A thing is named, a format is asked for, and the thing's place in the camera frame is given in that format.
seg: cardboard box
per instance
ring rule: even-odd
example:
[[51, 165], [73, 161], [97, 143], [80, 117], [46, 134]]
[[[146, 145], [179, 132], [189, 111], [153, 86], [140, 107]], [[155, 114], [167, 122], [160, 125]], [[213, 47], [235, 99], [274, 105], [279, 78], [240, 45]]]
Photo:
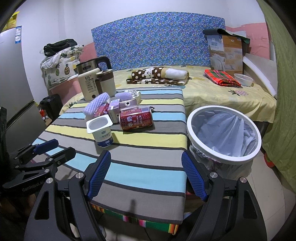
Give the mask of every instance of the cardboard box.
[[233, 76], [243, 73], [242, 40], [227, 35], [207, 35], [211, 67]]
[[108, 107], [108, 115], [110, 116], [110, 119], [112, 120], [113, 123], [119, 122], [119, 114], [120, 114], [119, 101], [120, 99], [112, 100]]

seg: purple sponge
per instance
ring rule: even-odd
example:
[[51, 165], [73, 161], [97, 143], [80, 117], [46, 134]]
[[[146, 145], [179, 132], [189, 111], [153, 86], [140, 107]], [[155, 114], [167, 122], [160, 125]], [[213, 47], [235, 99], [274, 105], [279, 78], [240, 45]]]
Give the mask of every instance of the purple sponge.
[[105, 92], [103, 94], [100, 94], [96, 98], [94, 98], [83, 110], [83, 113], [85, 116], [88, 117], [93, 117], [95, 111], [102, 105], [104, 104], [110, 96]]
[[129, 92], [119, 92], [115, 94], [116, 99], [120, 99], [120, 102], [133, 99], [133, 96]]

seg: pink storage box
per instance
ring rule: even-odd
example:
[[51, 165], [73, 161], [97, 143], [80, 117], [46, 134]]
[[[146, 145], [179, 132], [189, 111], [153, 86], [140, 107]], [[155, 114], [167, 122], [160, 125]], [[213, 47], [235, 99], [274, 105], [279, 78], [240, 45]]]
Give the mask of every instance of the pink storage box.
[[82, 92], [78, 82], [78, 75], [70, 77], [67, 81], [54, 86], [49, 91], [51, 94], [59, 94], [62, 103], [66, 104], [73, 96]]

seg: yogurt cup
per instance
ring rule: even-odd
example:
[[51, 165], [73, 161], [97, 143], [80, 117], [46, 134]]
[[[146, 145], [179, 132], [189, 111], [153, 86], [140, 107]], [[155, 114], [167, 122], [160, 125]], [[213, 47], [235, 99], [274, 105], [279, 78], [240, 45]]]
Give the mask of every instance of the yogurt cup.
[[113, 143], [110, 126], [113, 125], [109, 115], [102, 115], [87, 121], [86, 129], [88, 134], [93, 134], [95, 141], [100, 147], [107, 147]]

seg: kettle handle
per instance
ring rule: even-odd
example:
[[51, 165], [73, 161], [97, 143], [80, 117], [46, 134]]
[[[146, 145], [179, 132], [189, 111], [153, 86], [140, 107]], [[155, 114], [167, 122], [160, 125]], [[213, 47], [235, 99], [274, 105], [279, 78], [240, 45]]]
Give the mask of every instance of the kettle handle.
[[97, 67], [99, 67], [99, 63], [102, 63], [102, 62], [106, 63], [108, 69], [112, 69], [110, 60], [107, 56], [102, 55], [95, 59], [95, 63]]

